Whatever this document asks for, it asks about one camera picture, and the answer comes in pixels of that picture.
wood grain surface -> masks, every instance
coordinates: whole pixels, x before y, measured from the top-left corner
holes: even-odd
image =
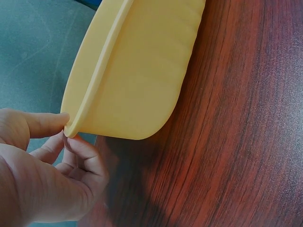
[[[97,146],[111,180],[80,227],[303,226],[303,1],[206,1],[167,124]]]

